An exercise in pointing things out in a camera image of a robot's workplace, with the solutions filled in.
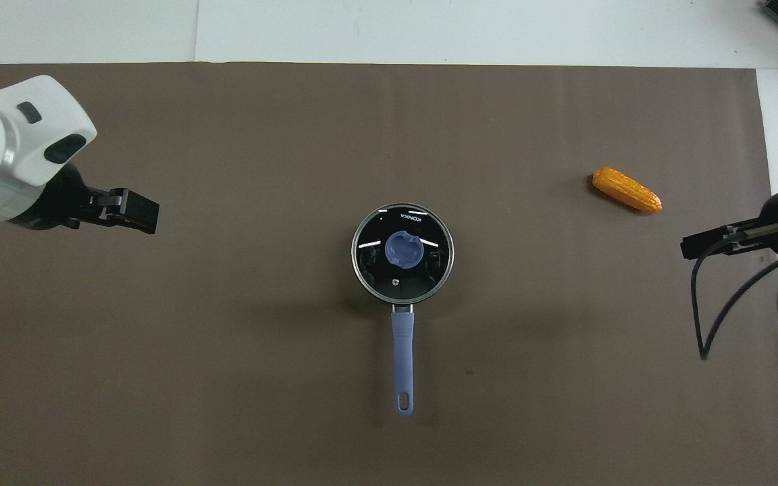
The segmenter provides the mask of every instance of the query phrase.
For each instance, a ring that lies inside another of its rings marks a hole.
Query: corn cob
[[[593,186],[597,190],[617,199],[627,206],[645,213],[662,210],[662,202],[654,191],[639,184],[635,179],[611,167],[602,167],[593,174]]]

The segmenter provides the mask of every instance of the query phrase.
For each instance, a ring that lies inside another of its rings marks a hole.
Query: brown mat
[[[698,360],[682,236],[769,196],[748,70],[0,65],[95,121],[87,184],[158,234],[0,225],[0,484],[778,483],[777,281]],[[643,216],[599,196],[612,165]],[[417,305],[416,412],[389,306],[350,265],[420,203],[457,261]],[[771,259],[711,259],[705,322]]]

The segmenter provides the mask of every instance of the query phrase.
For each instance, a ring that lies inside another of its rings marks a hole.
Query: black cable
[[[698,317],[698,295],[697,295],[697,281],[698,281],[698,269],[701,268],[701,262],[704,261],[705,258],[712,255],[714,252],[722,248],[726,245],[731,245],[735,241],[742,241],[746,239],[746,234],[743,232],[732,234],[728,238],[723,239],[722,241],[717,241],[716,244],[710,246],[710,248],[707,248],[704,250],[704,252],[701,253],[700,256],[698,256],[698,260],[695,262],[695,267],[692,268],[692,278],[690,280],[690,288],[689,292],[692,295],[692,318],[695,320],[695,338],[698,342],[698,354],[701,356],[702,360],[706,360],[708,354],[710,354],[710,346],[713,345],[713,338],[716,336],[716,332],[719,331],[719,326],[722,326],[723,320],[725,320],[725,316],[728,315],[728,312],[731,310],[732,307],[734,307],[734,304],[738,301],[741,296],[746,293],[746,290],[749,290],[750,287],[752,287],[754,284],[756,284],[759,280],[763,279],[766,274],[771,273],[776,268],[778,268],[778,261],[772,262],[770,265],[767,265],[765,268],[760,269],[758,273],[754,274],[749,280],[747,280],[742,286],[740,286],[739,289],[737,289],[736,292],[734,292],[731,297],[728,299],[728,302],[723,305],[722,310],[719,311],[719,315],[717,315],[716,320],[713,321],[713,326],[710,326],[710,332],[707,334],[706,341],[702,340],[701,338],[701,322],[700,318]]]

